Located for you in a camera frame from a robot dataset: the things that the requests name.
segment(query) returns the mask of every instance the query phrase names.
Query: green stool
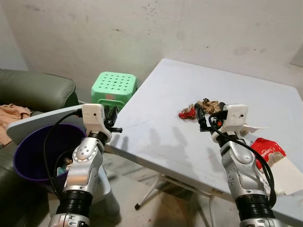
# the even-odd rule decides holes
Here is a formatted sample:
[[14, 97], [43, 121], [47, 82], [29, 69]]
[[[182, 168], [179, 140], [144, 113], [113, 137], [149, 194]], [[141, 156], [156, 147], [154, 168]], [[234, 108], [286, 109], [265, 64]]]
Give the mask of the green stool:
[[115, 105], [121, 110], [137, 89], [137, 78], [132, 74], [102, 72], [91, 88], [92, 103]]

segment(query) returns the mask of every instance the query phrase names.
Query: white plastic bracket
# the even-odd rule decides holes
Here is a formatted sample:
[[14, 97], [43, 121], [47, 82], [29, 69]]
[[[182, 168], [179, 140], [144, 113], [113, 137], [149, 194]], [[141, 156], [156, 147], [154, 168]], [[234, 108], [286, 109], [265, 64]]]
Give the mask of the white plastic bracket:
[[86, 134], [102, 132], [107, 136], [106, 143], [112, 138], [111, 132], [104, 125], [104, 107], [101, 104], [84, 104], [82, 106], [83, 124], [86, 127]]
[[[248, 106], [242, 104], [230, 104], [225, 105], [223, 110], [227, 110], [226, 120], [223, 121], [222, 127], [219, 129], [220, 132], [236, 132], [237, 136], [240, 137], [240, 130], [245, 125], [246, 116], [248, 112]], [[214, 132], [212, 134], [213, 142], [217, 143], [217, 137], [219, 134]]]

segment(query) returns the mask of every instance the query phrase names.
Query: green leather sofa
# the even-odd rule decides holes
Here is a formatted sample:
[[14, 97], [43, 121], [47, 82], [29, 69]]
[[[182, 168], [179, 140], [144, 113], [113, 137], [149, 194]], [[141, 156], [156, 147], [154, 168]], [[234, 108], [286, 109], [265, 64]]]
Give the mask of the green leather sofa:
[[[0, 105], [27, 107], [33, 114], [78, 105], [71, 79], [27, 71], [0, 69]], [[14, 226], [29, 210], [45, 200], [46, 192], [19, 177], [13, 168], [14, 142], [0, 148], [1, 226]]]

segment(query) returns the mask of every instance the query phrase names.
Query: red snack bag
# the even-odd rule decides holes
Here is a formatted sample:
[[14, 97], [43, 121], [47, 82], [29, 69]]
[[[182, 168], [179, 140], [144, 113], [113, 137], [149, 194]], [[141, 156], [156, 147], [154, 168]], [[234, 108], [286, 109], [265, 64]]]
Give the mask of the red snack bag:
[[195, 119], [196, 118], [196, 110], [194, 105], [189, 105], [188, 108], [183, 109], [179, 114], [179, 118], [182, 119]]
[[[269, 167], [286, 156], [286, 153], [276, 142], [264, 138], [257, 138], [251, 147], [264, 158]], [[258, 169], [262, 168], [259, 160], [256, 160], [256, 165]]]

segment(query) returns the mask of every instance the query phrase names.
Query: wall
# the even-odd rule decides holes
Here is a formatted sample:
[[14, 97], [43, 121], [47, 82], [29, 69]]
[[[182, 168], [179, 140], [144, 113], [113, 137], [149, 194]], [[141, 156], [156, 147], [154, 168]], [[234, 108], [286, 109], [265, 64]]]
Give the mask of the wall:
[[27, 70], [0, 4], [0, 69]]
[[102, 71], [142, 82], [161, 58], [296, 87], [302, 0], [1, 0], [33, 69], [73, 78], [83, 101]]

